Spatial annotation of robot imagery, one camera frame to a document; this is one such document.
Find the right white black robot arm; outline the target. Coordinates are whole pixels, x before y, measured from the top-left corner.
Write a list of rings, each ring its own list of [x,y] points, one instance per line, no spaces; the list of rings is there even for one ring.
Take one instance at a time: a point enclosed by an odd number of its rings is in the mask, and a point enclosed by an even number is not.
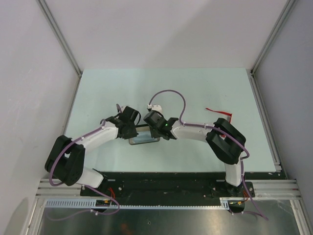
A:
[[[213,126],[181,123],[178,118],[168,120],[151,110],[144,121],[150,127],[153,138],[165,140],[196,140],[208,143],[215,156],[224,163],[225,190],[230,196],[240,196],[244,188],[244,167],[241,158],[245,152],[246,138],[226,119],[219,118]]]

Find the blue cleaning cloth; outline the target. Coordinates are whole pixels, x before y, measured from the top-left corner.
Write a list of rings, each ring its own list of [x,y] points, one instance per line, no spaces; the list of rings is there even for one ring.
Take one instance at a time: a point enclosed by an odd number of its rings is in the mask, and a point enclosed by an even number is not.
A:
[[[132,139],[133,144],[141,144],[147,142],[153,142],[155,139],[151,137],[149,132],[141,132]]]

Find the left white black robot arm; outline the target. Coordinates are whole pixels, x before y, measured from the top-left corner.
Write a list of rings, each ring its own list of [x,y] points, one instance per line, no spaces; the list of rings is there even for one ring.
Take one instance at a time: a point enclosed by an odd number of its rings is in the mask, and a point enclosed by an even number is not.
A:
[[[77,139],[59,136],[45,163],[49,173],[49,183],[53,187],[65,184],[80,184],[91,187],[96,195],[104,195],[108,190],[105,176],[99,171],[84,166],[85,156],[92,150],[114,139],[128,140],[137,137],[135,120],[141,117],[139,111],[123,106],[117,115],[100,121],[100,126]]]

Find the black glasses case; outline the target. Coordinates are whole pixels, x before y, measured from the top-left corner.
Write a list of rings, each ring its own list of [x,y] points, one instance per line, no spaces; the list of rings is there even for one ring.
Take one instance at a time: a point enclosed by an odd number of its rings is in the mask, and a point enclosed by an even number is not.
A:
[[[160,141],[160,137],[154,138],[151,135],[150,127],[147,124],[138,125],[136,127],[138,135],[129,139],[130,145],[138,145]]]

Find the red sunglasses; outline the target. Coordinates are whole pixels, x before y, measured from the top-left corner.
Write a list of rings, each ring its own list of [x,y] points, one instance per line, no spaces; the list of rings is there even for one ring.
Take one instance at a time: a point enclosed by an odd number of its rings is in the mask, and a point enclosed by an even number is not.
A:
[[[232,113],[228,113],[228,112],[225,112],[225,111],[215,111],[215,110],[212,110],[212,109],[209,109],[209,108],[205,108],[205,109],[210,111],[210,112],[214,112],[214,113],[218,113],[218,114],[222,114],[222,115],[227,116],[227,120],[229,121],[229,123],[231,123]]]

